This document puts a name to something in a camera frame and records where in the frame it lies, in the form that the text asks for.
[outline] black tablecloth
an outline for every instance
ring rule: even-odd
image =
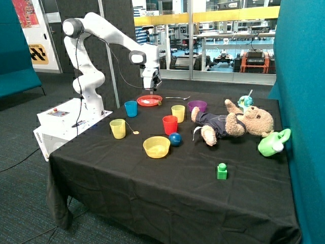
[[[162,159],[149,158],[143,142],[164,134],[162,118],[176,104],[192,100],[208,103],[207,112],[227,114],[225,99],[238,98],[181,91],[158,91],[160,106],[139,106],[129,118],[125,108],[114,111],[78,138],[52,153],[49,161],[47,203],[56,223],[69,228],[73,196],[92,212],[109,217],[136,233],[164,243],[299,243],[301,232],[285,152],[269,158],[257,150],[259,136],[244,135],[205,144],[197,126],[185,121],[178,133],[183,142]],[[165,99],[168,96],[191,98]],[[255,99],[255,105],[281,121],[276,100]],[[125,118],[126,137],[114,139],[109,121]],[[216,179],[216,166],[226,163],[227,180]]]

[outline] spoon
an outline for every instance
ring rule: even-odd
[[[191,96],[188,96],[187,98],[180,98],[180,97],[166,97],[166,98],[179,98],[179,99],[183,99],[183,100],[187,100],[189,99]]]
[[[132,130],[131,126],[128,124],[128,122],[125,121],[125,123],[129,126],[129,128]],[[133,134],[138,135],[140,132],[139,131],[133,131]]]

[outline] yellow black sign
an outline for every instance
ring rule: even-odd
[[[33,65],[48,65],[49,59],[47,58],[46,51],[41,44],[31,44],[29,46],[29,52],[31,62]]]

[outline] glass window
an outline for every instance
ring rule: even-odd
[[[280,0],[133,0],[163,78],[273,84]],[[144,31],[144,25],[153,25]]]

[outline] teddy bear ear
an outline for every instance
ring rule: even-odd
[[[262,137],[267,137],[271,135],[274,132],[274,130],[268,131],[268,132],[262,132]]]

